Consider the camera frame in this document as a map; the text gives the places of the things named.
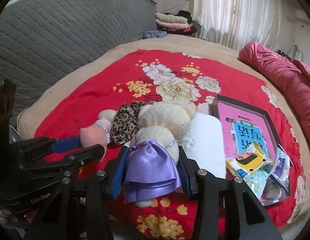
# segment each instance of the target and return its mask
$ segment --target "curtain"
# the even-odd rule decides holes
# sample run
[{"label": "curtain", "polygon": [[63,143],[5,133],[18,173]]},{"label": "curtain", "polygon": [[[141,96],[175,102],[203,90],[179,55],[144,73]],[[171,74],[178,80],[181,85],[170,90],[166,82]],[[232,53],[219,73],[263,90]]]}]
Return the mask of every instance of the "curtain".
[{"label": "curtain", "polygon": [[235,0],[229,47],[241,50],[250,41],[275,47],[282,18],[282,0]]},{"label": "curtain", "polygon": [[282,0],[194,0],[200,38],[241,50],[250,41],[273,49],[279,35]]},{"label": "curtain", "polygon": [[193,20],[201,26],[200,38],[227,46],[235,0],[194,0]]}]

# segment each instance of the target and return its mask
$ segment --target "red floral blanket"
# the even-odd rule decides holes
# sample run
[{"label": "red floral blanket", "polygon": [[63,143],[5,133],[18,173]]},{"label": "red floral blanket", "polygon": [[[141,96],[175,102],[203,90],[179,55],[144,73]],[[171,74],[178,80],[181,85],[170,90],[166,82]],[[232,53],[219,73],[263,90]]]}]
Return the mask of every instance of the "red floral blanket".
[{"label": "red floral blanket", "polygon": [[[282,146],[294,165],[290,169],[292,197],[267,208],[277,227],[285,225],[292,216],[298,215],[300,208],[294,199],[297,180],[303,175],[298,142],[291,133],[291,125],[276,97],[264,82],[220,62],[161,50],[130,53],[74,90],[46,117],[35,136],[68,138],[79,135],[79,129],[92,125],[100,111],[117,110],[123,103],[129,104],[132,100],[176,104],[192,102],[202,108],[216,93],[252,104],[269,113]],[[117,156],[119,148],[109,144],[103,162],[83,167],[79,178],[104,168],[109,160]],[[62,158],[63,155],[53,153],[46,160]],[[174,192],[157,198],[148,208],[138,208],[132,203],[124,204],[120,196],[116,201],[108,203],[108,209],[116,219],[130,221],[149,237],[182,240],[191,238],[197,203]],[[224,230],[222,212],[218,230],[220,234]]]}]

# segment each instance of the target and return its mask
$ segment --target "leopard print fabric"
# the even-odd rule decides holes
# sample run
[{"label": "leopard print fabric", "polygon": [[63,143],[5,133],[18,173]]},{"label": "leopard print fabric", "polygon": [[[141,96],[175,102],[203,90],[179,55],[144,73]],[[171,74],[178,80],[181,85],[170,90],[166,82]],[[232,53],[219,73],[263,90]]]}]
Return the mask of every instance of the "leopard print fabric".
[{"label": "leopard print fabric", "polygon": [[121,145],[130,141],[138,132],[138,114],[143,101],[133,101],[129,106],[123,104],[117,111],[111,128],[112,140]]}]

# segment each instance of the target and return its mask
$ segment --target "gray quilted headboard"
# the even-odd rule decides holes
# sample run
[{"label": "gray quilted headboard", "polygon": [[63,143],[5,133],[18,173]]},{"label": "gray quilted headboard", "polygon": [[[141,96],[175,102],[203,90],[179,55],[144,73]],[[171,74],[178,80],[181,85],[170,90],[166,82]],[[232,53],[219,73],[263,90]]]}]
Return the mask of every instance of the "gray quilted headboard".
[{"label": "gray quilted headboard", "polygon": [[17,84],[13,118],[58,80],[155,30],[151,0],[19,0],[0,15],[0,81]]}]

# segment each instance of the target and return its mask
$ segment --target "blue patterned cloth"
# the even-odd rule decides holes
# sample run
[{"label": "blue patterned cloth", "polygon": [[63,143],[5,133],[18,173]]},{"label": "blue patterned cloth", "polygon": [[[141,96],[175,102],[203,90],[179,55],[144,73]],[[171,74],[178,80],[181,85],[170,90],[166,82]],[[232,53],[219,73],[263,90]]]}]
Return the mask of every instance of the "blue patterned cloth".
[{"label": "blue patterned cloth", "polygon": [[163,38],[166,35],[167,35],[167,32],[164,32],[164,31],[158,31],[158,30],[146,31],[143,34],[143,39]]}]

